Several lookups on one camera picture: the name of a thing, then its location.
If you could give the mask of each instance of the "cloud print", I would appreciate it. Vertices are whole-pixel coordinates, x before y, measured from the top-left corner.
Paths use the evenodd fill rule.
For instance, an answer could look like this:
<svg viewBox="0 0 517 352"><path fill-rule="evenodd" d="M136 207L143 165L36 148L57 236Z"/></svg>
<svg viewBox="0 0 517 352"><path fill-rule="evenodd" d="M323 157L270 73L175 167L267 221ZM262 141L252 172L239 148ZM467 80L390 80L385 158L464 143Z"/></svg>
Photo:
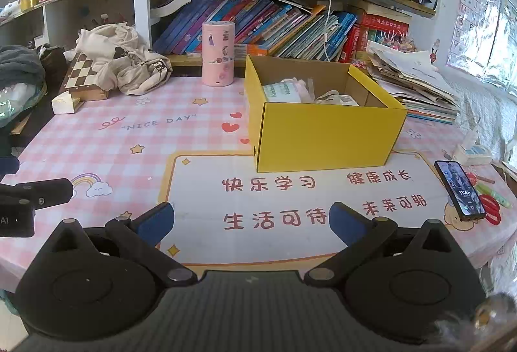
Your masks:
<svg viewBox="0 0 517 352"><path fill-rule="evenodd" d="M107 196L113 193L113 189L110 187L108 183L105 181L95 182L87 191L86 196L95 197L95 196Z"/></svg>

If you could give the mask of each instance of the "pink checkered tablecloth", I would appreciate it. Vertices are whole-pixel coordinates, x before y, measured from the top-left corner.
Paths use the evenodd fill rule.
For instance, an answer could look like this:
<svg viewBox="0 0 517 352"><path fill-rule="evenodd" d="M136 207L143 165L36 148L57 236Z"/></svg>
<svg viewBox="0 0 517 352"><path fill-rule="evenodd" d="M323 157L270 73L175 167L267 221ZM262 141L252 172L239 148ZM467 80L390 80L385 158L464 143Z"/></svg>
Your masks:
<svg viewBox="0 0 517 352"><path fill-rule="evenodd" d="M20 155L18 173L2 183L66 177L75 183L77 195L66 205L38 211L32 238L0 239L0 288L14 291L62 219L77 218L83 227L104 226L121 213L128 211L136 218L156 205L170 154L249 151L245 110L242 79L212 88L202 85L200 78L174 78L142 97L117 95L87 102L73 115L56 115ZM233 119L233 113L243 116ZM239 129L225 132L225 122ZM452 154L461 139L453 126L408 118L395 149L416 150L433 162ZM476 167L476 173L496 180L496 190L517 205L491 166ZM501 209L501 225L483 220L471 231L452 230L476 267L517 230L515 211Z"/></svg>

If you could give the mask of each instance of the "pink thermos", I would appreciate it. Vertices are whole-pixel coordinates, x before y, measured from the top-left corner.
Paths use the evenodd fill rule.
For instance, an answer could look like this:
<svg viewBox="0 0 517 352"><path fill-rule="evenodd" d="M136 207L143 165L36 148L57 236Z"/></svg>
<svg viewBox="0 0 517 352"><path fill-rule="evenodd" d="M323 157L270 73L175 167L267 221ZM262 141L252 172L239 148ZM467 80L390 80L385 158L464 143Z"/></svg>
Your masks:
<svg viewBox="0 0 517 352"><path fill-rule="evenodd" d="M233 82L235 23L203 23L201 80L210 87L225 87Z"/></svg>

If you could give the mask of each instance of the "gray ribbed surface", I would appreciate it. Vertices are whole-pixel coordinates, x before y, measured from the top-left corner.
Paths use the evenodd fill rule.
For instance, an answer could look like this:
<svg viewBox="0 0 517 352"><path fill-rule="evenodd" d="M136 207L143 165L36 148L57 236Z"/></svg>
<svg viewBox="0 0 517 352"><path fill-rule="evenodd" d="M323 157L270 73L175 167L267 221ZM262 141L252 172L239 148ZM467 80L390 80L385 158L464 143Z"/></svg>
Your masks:
<svg viewBox="0 0 517 352"><path fill-rule="evenodd" d="M169 289L149 318L124 333L85 343L30 336L15 352L424 350L438 349L370 332L350 317L333 290L308 287L297 272L212 271L193 287Z"/></svg>

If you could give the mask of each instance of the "beige cloth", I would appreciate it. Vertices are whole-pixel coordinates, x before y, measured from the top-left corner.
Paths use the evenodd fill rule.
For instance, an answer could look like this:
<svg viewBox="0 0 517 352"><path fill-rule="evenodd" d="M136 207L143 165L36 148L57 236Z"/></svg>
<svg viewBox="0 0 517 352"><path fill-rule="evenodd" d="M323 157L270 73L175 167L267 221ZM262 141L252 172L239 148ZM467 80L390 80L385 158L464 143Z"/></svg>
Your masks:
<svg viewBox="0 0 517 352"><path fill-rule="evenodd" d="M136 30L125 24L81 30L76 50L94 61L96 85L106 91L118 87L126 95L141 96L171 76L169 60L149 51Z"/></svg>

